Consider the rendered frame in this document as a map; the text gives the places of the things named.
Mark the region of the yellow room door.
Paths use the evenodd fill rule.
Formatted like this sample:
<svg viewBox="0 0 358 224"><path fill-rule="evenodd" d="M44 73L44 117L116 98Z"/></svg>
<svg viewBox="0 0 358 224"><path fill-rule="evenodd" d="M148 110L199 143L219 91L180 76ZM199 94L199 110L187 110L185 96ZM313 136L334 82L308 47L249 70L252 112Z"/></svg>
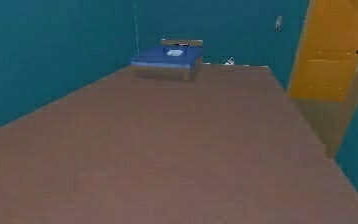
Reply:
<svg viewBox="0 0 358 224"><path fill-rule="evenodd" d="M309 0L288 95L341 102L358 67L358 0Z"/></svg>

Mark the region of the blue bed with wooden frame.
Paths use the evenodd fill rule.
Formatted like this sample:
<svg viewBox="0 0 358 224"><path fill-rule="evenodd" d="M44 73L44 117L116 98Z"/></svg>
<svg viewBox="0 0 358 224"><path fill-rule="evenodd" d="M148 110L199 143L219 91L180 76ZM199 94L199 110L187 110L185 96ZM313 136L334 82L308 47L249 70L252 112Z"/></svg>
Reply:
<svg viewBox="0 0 358 224"><path fill-rule="evenodd" d="M171 49L180 49L184 53L179 57L167 56L167 51ZM200 71L202 59L202 40L162 39L159 46L136 54L130 65L138 77L169 77L191 82Z"/></svg>

